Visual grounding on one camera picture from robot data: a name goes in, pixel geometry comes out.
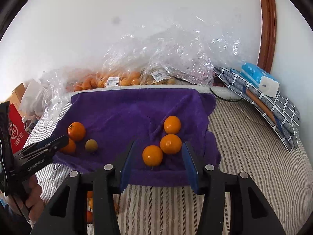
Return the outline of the person's left hand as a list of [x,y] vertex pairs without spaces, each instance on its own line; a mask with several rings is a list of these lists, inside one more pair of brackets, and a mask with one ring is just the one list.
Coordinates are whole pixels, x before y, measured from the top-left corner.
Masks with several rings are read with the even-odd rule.
[[25,204],[23,204],[17,196],[14,196],[15,199],[13,199],[11,195],[4,194],[4,198],[11,210],[17,215],[22,215],[19,210],[22,210],[23,207],[26,206],[29,208],[29,220],[32,223],[36,223],[44,209],[44,203],[41,199],[42,187],[38,184],[38,180],[35,175],[28,179],[28,183],[30,193],[28,199],[25,201]]

